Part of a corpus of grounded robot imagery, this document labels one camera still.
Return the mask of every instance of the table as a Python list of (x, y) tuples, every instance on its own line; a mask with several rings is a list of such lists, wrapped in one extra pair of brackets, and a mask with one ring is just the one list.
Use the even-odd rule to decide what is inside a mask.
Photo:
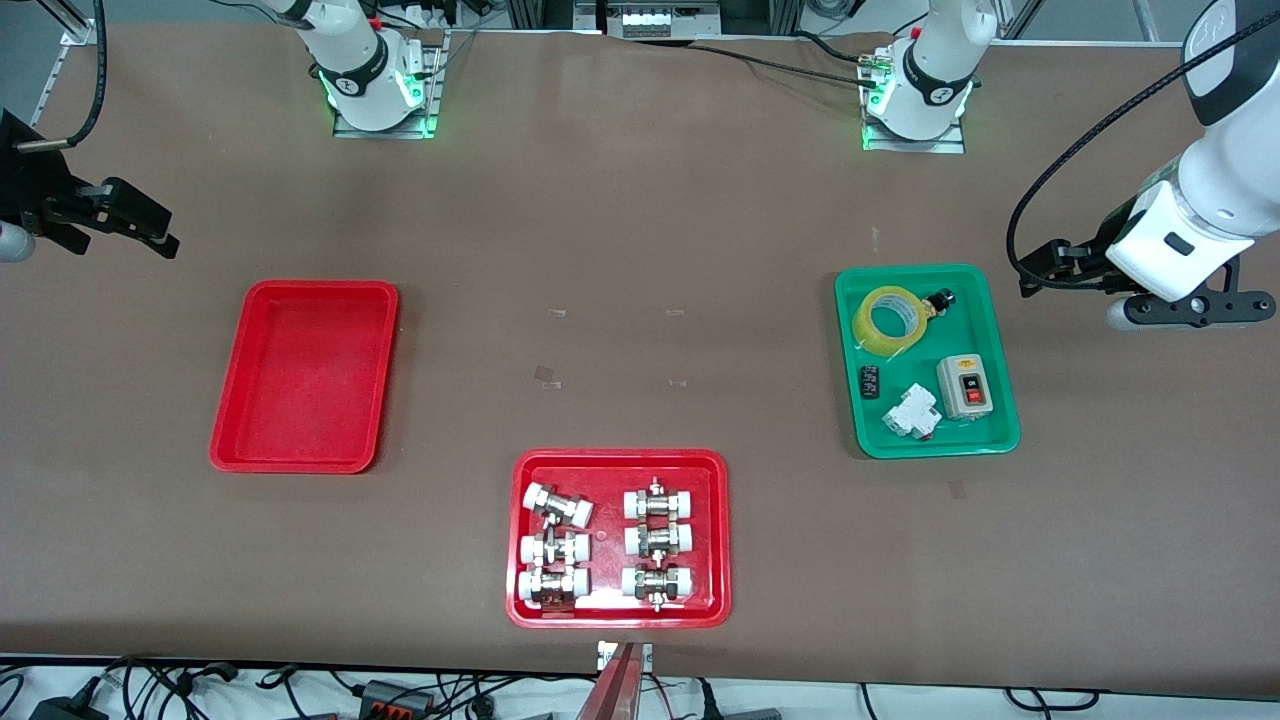
[[(332, 140), (291, 32), (113, 28), (102, 119), (68, 159), (168, 205), (183, 247), (44, 243), (0, 269), (0, 644), (589, 671), (607, 637), (655, 642), (671, 675), (1280, 692), (1280, 323), (1108, 332), (1106, 297), (1023, 301), (1004, 260), (1030, 181), (1175, 60), (995, 47), (969, 152), (929, 156), (861, 151), (847, 87), (486, 33), (451, 68), (439, 137), (404, 143)], [(81, 122), (91, 67), (68, 59), (46, 136)], [(1139, 108), (1046, 188), (1024, 250), (1089, 237), (1197, 133), (1176, 90)], [(991, 279), (1021, 446), (869, 460), (832, 281), (950, 261)], [(1244, 265), (1280, 282), (1274, 245)], [(271, 277), (401, 290), (364, 475), (209, 465), (239, 305)], [(728, 621), (512, 625), (509, 474), (539, 446), (723, 454)]]

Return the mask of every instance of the white circuit breaker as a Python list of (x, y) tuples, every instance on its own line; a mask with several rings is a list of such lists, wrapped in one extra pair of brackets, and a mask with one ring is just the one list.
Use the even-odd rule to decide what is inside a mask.
[(952, 355), (938, 363), (942, 407), (952, 420), (977, 420), (991, 414), (991, 388), (982, 357)]
[(910, 434), (916, 439), (929, 439), (933, 428), (942, 419), (942, 414), (933, 409), (937, 401), (932, 392), (913, 384), (902, 393), (902, 402), (886, 413), (882, 420), (899, 436)]

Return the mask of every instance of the green tray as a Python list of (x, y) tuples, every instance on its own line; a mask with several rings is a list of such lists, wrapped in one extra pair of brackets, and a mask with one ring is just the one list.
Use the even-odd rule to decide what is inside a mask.
[[(881, 357), (859, 347), (854, 340), (854, 315), (859, 305), (873, 290), (901, 286), (919, 297), (932, 295), (943, 287), (956, 295), (956, 304), (946, 315), (929, 320), (924, 337), (896, 357)], [(973, 265), (902, 265), (888, 268), (850, 268), (836, 278), (836, 310), (840, 315), (840, 338), (845, 345), (845, 372), (849, 375), (849, 397), (854, 409), (854, 429), (858, 445), (867, 455), (881, 460), (902, 457), (942, 457), (948, 455), (986, 455), (1009, 452), (1021, 437), (1014, 391), (1009, 384), (1005, 350), (1000, 343), (1000, 328), (991, 304), (991, 290), (982, 270)], [(901, 322), (891, 311), (872, 315), (887, 333), (900, 333)], [(911, 383), (919, 383), (938, 398), (938, 361), (948, 355), (975, 352), (982, 356), (987, 372), (992, 413), (978, 420), (948, 420), (943, 416), (927, 441), (911, 436), (899, 437), (881, 418), (899, 404)], [(863, 400), (858, 391), (858, 369), (878, 365), (881, 369), (881, 395), (877, 400)]]

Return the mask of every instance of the yellow tape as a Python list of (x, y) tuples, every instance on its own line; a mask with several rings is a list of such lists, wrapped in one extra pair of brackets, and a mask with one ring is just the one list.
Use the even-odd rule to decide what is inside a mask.
[[(893, 337), (884, 334), (876, 323), (872, 322), (872, 310), (886, 307), (902, 319), (906, 334)], [(892, 357), (911, 347), (924, 337), (924, 327), (928, 323), (928, 313), (924, 302), (910, 291), (897, 286), (884, 286), (873, 290), (863, 299), (854, 315), (854, 338), (863, 350), (881, 357)]]

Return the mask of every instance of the red tray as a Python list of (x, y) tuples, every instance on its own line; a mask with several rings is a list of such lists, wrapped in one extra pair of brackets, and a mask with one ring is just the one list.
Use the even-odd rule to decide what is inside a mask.
[[(694, 550), (672, 557), (690, 568), (694, 593), (682, 607), (664, 606), (662, 612), (622, 594), (622, 568), (635, 566), (627, 557), (622, 529), (635, 520), (622, 515), (622, 493), (649, 487), (654, 477), (668, 491), (689, 491), (692, 512)], [(553, 486), (559, 495), (581, 495), (595, 503), (586, 532), (591, 536), (591, 560), (581, 566), (591, 573), (591, 594), (577, 598), (575, 607), (543, 612), (516, 593), (520, 538), (543, 527), (541, 518), (525, 510), (522, 500), (530, 483)], [(507, 616), (521, 628), (714, 628), (728, 618), (728, 469), (724, 459), (709, 450), (530, 450), (516, 462), (511, 483), (511, 523), (507, 548)]]
[(352, 474), (378, 448), (396, 287), (264, 281), (244, 296), (209, 460), (228, 473)]

